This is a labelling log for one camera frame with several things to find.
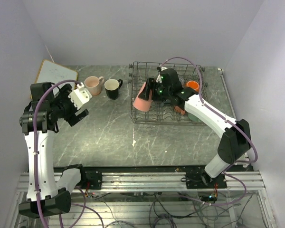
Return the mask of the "tall pink tumbler cup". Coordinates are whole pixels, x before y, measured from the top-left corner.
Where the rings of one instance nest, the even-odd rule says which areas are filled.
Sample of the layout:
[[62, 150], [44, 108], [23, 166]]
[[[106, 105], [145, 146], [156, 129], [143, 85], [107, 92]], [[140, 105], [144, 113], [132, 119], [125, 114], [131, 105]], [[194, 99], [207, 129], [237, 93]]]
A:
[[134, 102], [133, 102], [133, 106], [134, 108], [136, 108], [139, 111], [142, 112], [148, 112], [151, 104], [152, 104], [152, 90], [149, 93], [149, 99], [148, 100], [143, 100], [142, 98], [139, 98], [139, 95], [141, 94], [141, 92], [143, 91], [143, 89], [146, 86], [146, 82], [144, 82], [143, 86], [141, 87], [138, 95], [136, 96]]

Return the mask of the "salmon printed mug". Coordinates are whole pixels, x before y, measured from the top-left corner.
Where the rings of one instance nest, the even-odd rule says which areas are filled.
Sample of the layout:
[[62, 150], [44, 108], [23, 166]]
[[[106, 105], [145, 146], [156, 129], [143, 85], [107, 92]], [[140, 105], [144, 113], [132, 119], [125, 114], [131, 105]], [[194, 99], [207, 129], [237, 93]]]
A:
[[174, 106], [174, 111], [181, 114], [181, 115], [185, 115], [186, 111], [181, 109], [179, 106]]

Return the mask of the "light pink mug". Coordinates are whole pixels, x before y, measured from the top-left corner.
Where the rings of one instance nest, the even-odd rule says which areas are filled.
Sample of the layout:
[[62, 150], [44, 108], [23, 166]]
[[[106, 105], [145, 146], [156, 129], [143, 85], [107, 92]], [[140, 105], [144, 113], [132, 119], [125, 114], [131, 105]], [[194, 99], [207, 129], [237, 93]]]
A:
[[85, 81], [84, 84], [90, 94], [92, 96], [99, 95], [102, 90], [102, 85], [104, 83], [105, 78], [103, 76], [96, 77], [96, 76], [89, 76]]

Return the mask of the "black faceted mug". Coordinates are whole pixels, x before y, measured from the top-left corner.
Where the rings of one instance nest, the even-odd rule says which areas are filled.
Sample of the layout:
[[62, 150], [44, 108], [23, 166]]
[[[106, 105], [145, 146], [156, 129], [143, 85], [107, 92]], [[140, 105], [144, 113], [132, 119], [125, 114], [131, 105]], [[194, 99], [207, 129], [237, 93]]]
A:
[[119, 91], [121, 86], [123, 85], [122, 79], [108, 79], [104, 83], [104, 88], [106, 91], [106, 95], [109, 99], [116, 100], [119, 97]]

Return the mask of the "orange enamel mug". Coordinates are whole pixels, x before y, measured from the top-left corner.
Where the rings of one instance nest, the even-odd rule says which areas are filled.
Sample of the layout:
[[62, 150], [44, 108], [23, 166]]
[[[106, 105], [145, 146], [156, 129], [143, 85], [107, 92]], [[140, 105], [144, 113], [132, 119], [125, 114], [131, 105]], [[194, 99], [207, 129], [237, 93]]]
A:
[[185, 86], [192, 88], [192, 89], [195, 90], [197, 93], [198, 93], [199, 90], [200, 90], [200, 87], [199, 87], [198, 82], [193, 81], [193, 80], [186, 82]]

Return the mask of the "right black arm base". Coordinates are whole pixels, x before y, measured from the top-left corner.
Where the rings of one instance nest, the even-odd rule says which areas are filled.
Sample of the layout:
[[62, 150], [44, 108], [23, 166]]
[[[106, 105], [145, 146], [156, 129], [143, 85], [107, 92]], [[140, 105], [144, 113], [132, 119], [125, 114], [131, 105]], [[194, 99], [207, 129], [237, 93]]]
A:
[[214, 189], [215, 187], [224, 189], [227, 187], [224, 174], [210, 178], [206, 174], [186, 173], [180, 181], [186, 183], [187, 189]]

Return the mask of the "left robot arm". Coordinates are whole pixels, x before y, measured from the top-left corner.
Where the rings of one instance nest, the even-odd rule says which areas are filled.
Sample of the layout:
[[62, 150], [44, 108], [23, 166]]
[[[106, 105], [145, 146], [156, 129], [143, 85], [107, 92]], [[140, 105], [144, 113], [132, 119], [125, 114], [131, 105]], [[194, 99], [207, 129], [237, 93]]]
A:
[[55, 180], [53, 145], [59, 131], [58, 120], [76, 125], [89, 114], [86, 109], [78, 111], [92, 95], [83, 83], [75, 80], [36, 83], [30, 90], [31, 102], [19, 119], [29, 155], [27, 199], [19, 204], [19, 213], [37, 219], [68, 213], [72, 191], [87, 184], [81, 164], [67, 166], [60, 179]]

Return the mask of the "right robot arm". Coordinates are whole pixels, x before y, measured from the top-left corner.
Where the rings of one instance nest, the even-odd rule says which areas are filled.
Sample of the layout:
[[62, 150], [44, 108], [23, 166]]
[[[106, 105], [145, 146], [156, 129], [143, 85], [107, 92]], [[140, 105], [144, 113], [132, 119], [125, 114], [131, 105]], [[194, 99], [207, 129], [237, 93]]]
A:
[[217, 182], [217, 176], [252, 147], [249, 123], [227, 116], [206, 102], [195, 89], [183, 87], [176, 70], [166, 67], [158, 70], [157, 78], [148, 78], [143, 84], [133, 106], [147, 112], [152, 102], [168, 100], [172, 106], [196, 116], [218, 135], [217, 155], [200, 176], [201, 185], [210, 188]]

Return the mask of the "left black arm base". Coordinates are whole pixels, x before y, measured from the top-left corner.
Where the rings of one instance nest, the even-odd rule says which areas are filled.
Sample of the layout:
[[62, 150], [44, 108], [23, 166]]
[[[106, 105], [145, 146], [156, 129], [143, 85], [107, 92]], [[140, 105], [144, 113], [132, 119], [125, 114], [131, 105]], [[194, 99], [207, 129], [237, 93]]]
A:
[[88, 190], [100, 190], [102, 180], [102, 172], [99, 169], [85, 167], [85, 179], [82, 188]]

